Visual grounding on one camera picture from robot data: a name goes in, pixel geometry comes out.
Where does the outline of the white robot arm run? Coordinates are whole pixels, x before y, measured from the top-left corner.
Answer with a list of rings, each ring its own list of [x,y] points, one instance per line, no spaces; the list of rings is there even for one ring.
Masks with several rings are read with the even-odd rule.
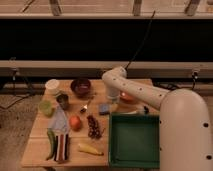
[[[160,171],[213,171],[211,123],[205,100],[189,89],[166,90],[134,82],[116,67],[102,75],[106,97],[121,91],[159,112]]]

